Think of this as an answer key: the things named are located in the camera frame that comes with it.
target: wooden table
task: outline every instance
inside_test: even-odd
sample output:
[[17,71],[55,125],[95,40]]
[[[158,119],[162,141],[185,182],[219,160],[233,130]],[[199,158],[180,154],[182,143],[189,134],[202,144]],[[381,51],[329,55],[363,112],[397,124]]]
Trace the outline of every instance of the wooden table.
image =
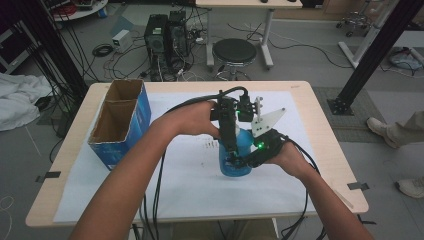
[[[87,130],[95,117],[101,99],[110,84],[99,83],[90,87],[81,108],[66,136],[61,149],[50,169],[60,171],[59,178],[46,178],[34,204],[27,216],[26,223],[32,227],[60,226],[53,218],[61,201],[63,189],[70,169],[80,151]],[[252,81],[252,82],[147,82],[151,93],[161,92],[218,92],[244,86],[249,91],[289,91],[297,106],[303,126],[308,135],[315,158],[320,162],[324,180],[341,197],[354,213],[368,210],[368,204],[361,190],[350,190],[348,183],[356,179],[343,155],[343,152],[330,128],[330,125],[312,91],[304,81]]]
[[[214,59],[212,54],[212,21],[211,14],[212,8],[254,8],[259,10],[267,10],[265,21],[265,30],[260,46],[262,54],[265,58],[266,66],[269,68],[274,66],[272,62],[271,54],[268,49],[268,37],[271,29],[272,16],[277,8],[280,9],[293,9],[301,8],[302,3],[300,0],[296,2],[289,2],[287,0],[268,0],[267,3],[262,3],[260,0],[196,0],[196,5],[199,7],[208,9],[208,21],[207,21],[207,44],[206,44],[206,65],[210,68],[214,66]],[[246,22],[249,22],[249,16],[241,16],[246,18]]]

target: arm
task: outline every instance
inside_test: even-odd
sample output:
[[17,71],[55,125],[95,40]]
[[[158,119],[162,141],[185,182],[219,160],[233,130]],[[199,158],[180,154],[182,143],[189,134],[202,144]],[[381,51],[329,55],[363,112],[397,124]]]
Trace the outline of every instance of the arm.
[[124,239],[172,139],[179,134],[219,136],[209,120],[213,106],[214,102],[197,103],[156,119],[97,190],[70,239]]
[[373,239],[292,143],[285,143],[268,163],[279,165],[305,185],[329,239]]

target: hand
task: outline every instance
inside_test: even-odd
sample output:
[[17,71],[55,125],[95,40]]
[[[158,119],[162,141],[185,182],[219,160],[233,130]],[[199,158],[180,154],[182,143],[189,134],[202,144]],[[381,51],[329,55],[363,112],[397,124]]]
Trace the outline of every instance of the hand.
[[291,142],[284,143],[278,155],[271,158],[266,163],[276,164],[289,175],[298,179],[313,169]]
[[211,110],[216,103],[204,101],[178,108],[169,112],[156,121],[163,126],[172,126],[174,135],[199,135],[209,134],[219,138],[219,130],[210,121]]

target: gray carpet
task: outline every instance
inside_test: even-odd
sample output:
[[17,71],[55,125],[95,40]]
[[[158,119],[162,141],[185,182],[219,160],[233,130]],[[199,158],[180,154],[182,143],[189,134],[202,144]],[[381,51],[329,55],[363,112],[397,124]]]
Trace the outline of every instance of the gray carpet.
[[334,135],[339,142],[383,143],[383,138],[372,133],[366,124],[369,117],[375,117],[384,122],[381,113],[375,107],[367,91],[362,89],[351,108],[353,116],[333,115],[327,104],[327,99],[335,99],[341,88],[313,88]]

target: blue cardboard box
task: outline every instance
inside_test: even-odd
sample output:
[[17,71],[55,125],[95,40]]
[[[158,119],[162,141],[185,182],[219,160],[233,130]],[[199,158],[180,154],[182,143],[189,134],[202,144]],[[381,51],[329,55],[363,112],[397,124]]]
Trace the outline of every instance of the blue cardboard box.
[[112,170],[147,131],[150,117],[143,80],[115,80],[106,93],[88,145]]

